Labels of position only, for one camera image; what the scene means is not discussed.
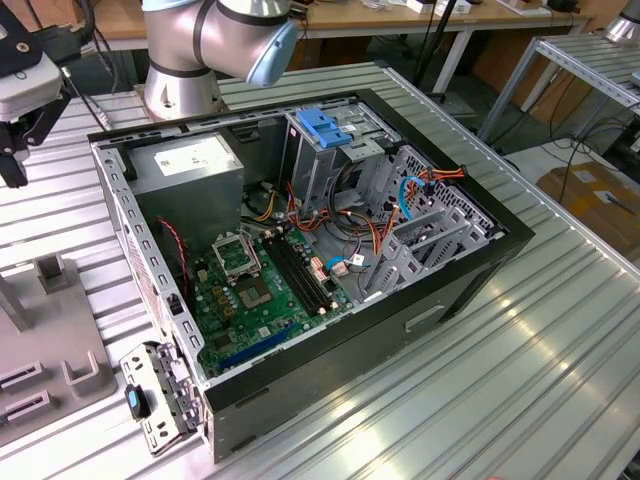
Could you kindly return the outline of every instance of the motherboard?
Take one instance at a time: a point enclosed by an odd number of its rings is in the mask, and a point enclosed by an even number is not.
[[[196,272],[194,316],[205,339],[198,361],[211,376],[353,306],[333,280],[321,284],[314,276],[315,253],[295,228],[257,238],[241,232],[240,238],[224,238],[190,262]]]

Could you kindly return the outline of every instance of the blue cable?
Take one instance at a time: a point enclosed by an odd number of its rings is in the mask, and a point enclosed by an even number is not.
[[[404,216],[407,217],[407,220],[411,220],[411,213],[409,213],[409,208],[404,201],[404,189],[406,188],[407,183],[410,181],[417,183],[420,187],[424,187],[424,182],[418,177],[404,177],[402,179],[402,182],[400,182],[400,194],[398,195],[398,203],[400,204],[400,210],[402,210]]]
[[[336,263],[340,263],[342,261],[344,261],[344,257],[333,257],[327,262],[327,264],[325,265],[325,268],[327,270],[331,270],[331,267],[333,267]]]

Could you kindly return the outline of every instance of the desk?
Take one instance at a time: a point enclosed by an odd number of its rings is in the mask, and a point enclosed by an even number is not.
[[[155,338],[108,220],[77,100],[0,186],[0,271],[76,259],[120,391],[0,448],[24,480],[616,478],[640,447],[640,272],[393,70],[291,72],[220,88],[231,109],[372,88],[536,233],[454,319],[219,465],[198,436],[152,458],[118,360]],[[148,120],[134,93],[97,97],[118,127]],[[88,207],[101,208],[93,218]]]
[[[96,17],[98,26],[112,48],[147,48],[144,15],[137,1],[101,0],[96,6]],[[589,18],[586,15],[570,16],[558,12],[554,13],[553,21],[550,17],[523,17],[495,0],[485,0],[484,4],[472,7],[468,15],[453,15],[445,31],[456,32],[457,35],[434,91],[446,91],[475,31],[571,26],[570,33],[580,33]],[[438,22],[436,15],[432,31],[435,31]],[[428,24],[429,15],[419,15],[402,6],[375,11],[363,6],[359,0],[351,0],[347,4],[321,3],[310,7],[307,37],[314,39],[425,33]]]

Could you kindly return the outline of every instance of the blue drive bracket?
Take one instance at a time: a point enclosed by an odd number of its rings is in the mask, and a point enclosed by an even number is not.
[[[322,148],[333,148],[351,143],[353,137],[338,128],[334,119],[319,108],[307,108],[296,114],[298,120]]]

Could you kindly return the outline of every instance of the yellow wire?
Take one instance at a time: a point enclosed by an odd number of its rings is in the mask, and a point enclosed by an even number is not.
[[[276,199],[276,192],[274,191],[274,192],[271,192],[271,199],[269,200],[269,206],[267,207],[267,211],[255,219],[257,222],[264,222],[267,218],[271,216],[271,214],[273,213],[273,205],[275,203],[275,199]]]

